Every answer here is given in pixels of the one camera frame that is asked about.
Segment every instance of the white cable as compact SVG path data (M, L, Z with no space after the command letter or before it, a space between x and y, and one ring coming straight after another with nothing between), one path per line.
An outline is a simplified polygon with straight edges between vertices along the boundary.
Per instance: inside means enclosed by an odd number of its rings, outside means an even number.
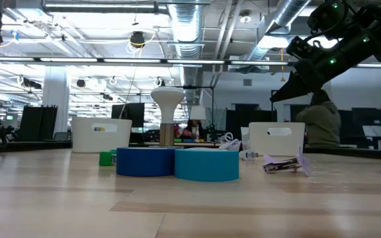
M221 146L219 149L237 150L241 146L241 142L238 139L233 139L233 134L228 132L220 138Z
M140 56L142 55L142 51L139 51L139 56L138 58L140 58ZM127 100L129 99L129 95L130 95L130 91L132 90L132 85L133 85L133 82L135 81L135 76L136 76L136 72L137 72L137 69L138 69L138 66L135 67L135 70L133 72L133 78L132 78L132 81L130 82L130 86L129 86L129 90L127 92L127 96L126 96L126 100L124 101L124 106L122 108L122 111L120 112L120 118L122 117L123 115L123 111L124 109L126 108L126 105L127 105Z
M154 85L155 87L159 87L159 86L161 86L162 82L163 82L162 79L160 79L160 78L156 78L156 79L153 80L153 85Z
M17 76L17 83L18 84L23 84L23 82L24 82L23 77L22 76Z
M112 78L110 78L110 85L116 85L117 84L117 79L116 79L116 77L112 77Z

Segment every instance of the metal duct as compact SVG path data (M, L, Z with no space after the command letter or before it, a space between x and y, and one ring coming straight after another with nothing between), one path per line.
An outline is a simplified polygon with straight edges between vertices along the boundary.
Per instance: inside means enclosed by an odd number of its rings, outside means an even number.
M310 2L311 0L281 0L278 3L277 10L274 12L272 21L267 21L265 18L261 21L259 26L259 28L262 29L262 32L259 32L261 33L261 39L259 39L259 43L247 55L246 60L262 60L269 50L260 44L265 33L272 32L281 27L290 26L301 13L302 9Z
M173 31L174 40L184 43L200 42L200 33L202 26L202 7L200 5L169 5L169 13L171 16L171 30ZM177 56L181 59L196 59L200 56L201 47L191 44L176 44ZM181 77L183 77L184 85L201 86L202 80L196 80L202 77L200 68L183 67ZM192 102L195 91L185 91L187 102Z

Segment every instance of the lamp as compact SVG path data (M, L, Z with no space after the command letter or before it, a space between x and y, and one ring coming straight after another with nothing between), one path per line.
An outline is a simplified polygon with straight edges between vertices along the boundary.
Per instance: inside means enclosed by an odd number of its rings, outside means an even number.
M205 107L203 106L192 106L190 110L191 120L206 120Z
M175 127L173 123L176 106L183 100L185 94L176 87L158 87L151 92L152 99L161 109L161 127L159 132L160 146L173 146Z

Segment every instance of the white column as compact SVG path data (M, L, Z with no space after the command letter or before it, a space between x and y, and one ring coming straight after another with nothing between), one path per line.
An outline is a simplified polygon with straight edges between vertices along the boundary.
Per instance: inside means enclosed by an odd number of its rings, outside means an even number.
M70 82L65 67L46 67L42 105L58 107L54 133L67 131Z

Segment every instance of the dark jacket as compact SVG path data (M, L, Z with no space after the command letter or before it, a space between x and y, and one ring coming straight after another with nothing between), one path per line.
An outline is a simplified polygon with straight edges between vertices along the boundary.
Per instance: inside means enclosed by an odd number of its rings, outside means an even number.
M305 122L309 146L339 146L341 117L331 101L306 108L296 116L296 120Z

